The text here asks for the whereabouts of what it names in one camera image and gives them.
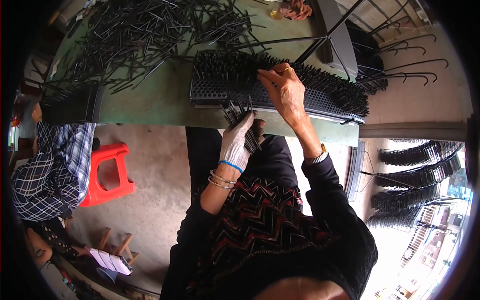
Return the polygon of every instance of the wristwatch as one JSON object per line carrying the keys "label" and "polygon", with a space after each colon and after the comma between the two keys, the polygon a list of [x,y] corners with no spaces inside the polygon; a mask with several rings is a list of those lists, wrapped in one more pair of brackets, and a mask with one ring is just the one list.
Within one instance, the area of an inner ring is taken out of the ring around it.
{"label": "wristwatch", "polygon": [[306,165],[313,165],[313,164],[318,164],[321,161],[324,161],[328,156],[327,149],[325,148],[325,145],[322,144],[322,154],[320,154],[319,157],[316,158],[306,158],[305,159],[305,164]]}

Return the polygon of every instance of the person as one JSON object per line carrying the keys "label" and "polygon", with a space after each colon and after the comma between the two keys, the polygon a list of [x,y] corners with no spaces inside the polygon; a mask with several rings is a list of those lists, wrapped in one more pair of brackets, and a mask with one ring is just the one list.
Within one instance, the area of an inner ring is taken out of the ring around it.
{"label": "person", "polygon": [[32,118],[37,132],[34,157],[12,175],[15,209],[27,221],[65,219],[87,195],[96,125],[45,123],[38,103]]}
{"label": "person", "polygon": [[67,230],[57,217],[40,222],[23,220],[22,223],[28,245],[31,246],[30,254],[38,266],[50,260],[54,252],[72,262],[78,256],[90,255],[90,248],[87,245],[77,245],[70,239]]}
{"label": "person", "polygon": [[[378,251],[305,113],[305,87],[287,63],[258,70],[258,79],[303,148],[313,217],[300,212],[285,138],[262,136],[254,112],[223,137],[186,127],[192,204],[160,299],[359,299]],[[250,155],[252,125],[262,149]]]}

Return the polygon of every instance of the blue plaid shirt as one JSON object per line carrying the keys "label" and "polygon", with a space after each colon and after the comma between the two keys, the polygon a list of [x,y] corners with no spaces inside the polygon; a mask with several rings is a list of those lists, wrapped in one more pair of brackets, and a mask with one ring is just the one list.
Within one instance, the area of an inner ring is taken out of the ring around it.
{"label": "blue plaid shirt", "polygon": [[85,198],[95,124],[37,124],[38,153],[12,176],[13,201],[20,218],[50,220],[63,202],[76,208]]}

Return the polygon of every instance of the bundle of black rods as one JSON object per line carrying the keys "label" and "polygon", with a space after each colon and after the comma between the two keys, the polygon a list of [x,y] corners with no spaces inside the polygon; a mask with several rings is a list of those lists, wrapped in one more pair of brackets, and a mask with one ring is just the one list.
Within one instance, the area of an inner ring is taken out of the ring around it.
{"label": "bundle of black rods", "polygon": [[[192,62],[189,51],[196,44],[217,43],[220,48],[258,42],[251,17],[236,0],[115,0],[95,7],[76,40],[62,59],[64,80],[99,80],[112,84],[112,94],[135,89],[165,61]],[[250,47],[252,53],[267,50]]]}
{"label": "bundle of black rods", "polygon": [[[240,103],[239,101],[237,101],[237,103],[240,111],[235,108],[231,100],[229,101],[228,105],[222,105],[223,112],[225,113],[225,119],[232,127],[237,126],[243,120],[243,118],[246,117],[247,113],[253,110],[252,97],[250,97],[250,95],[248,95],[246,110],[243,107],[242,103]],[[245,134],[245,149],[247,149],[250,154],[253,154],[257,150],[262,149],[260,144],[255,139],[255,135],[253,134],[253,130],[251,127],[247,130],[247,133]]]}

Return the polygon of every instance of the green table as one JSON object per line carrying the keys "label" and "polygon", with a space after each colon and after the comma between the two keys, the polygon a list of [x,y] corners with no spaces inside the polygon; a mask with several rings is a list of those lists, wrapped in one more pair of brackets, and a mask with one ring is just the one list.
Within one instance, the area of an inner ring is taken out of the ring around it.
{"label": "green table", "polygon": [[[284,18],[276,21],[270,18],[269,14],[273,4],[267,6],[252,0],[237,0],[236,6],[242,11],[248,10],[249,14],[257,14],[257,16],[251,18],[253,24],[267,27],[253,28],[253,34],[260,41],[316,35],[316,30],[311,20],[292,21]],[[71,38],[63,40],[53,60],[54,62],[59,57],[65,55],[69,49],[73,49],[75,40],[79,40],[81,36],[85,35],[86,27],[84,25],[80,26]],[[269,47],[272,47],[272,49],[268,53],[274,57],[295,60],[311,43],[311,41],[303,41],[271,44]],[[196,51],[206,48],[207,46],[205,45],[195,46],[188,55],[195,55]],[[179,53],[182,53],[184,49],[179,47]],[[59,71],[51,80],[57,80],[63,76],[64,68],[62,67],[64,66],[62,66],[62,63],[63,60],[61,60],[58,66]],[[315,54],[310,56],[305,63],[344,76],[343,73],[336,69],[322,64]],[[113,90],[106,90],[100,111],[100,121],[102,123],[226,128],[228,124],[223,118],[221,109],[196,108],[190,103],[191,73],[192,65],[190,63],[179,63],[178,61],[169,60],[162,64],[155,73],[135,90],[125,89],[113,95],[110,94]],[[295,136],[292,129],[278,113],[259,111],[258,117],[266,120],[266,133]],[[321,141],[357,146],[358,125],[340,125],[337,122],[318,118],[311,118],[311,120]]]}

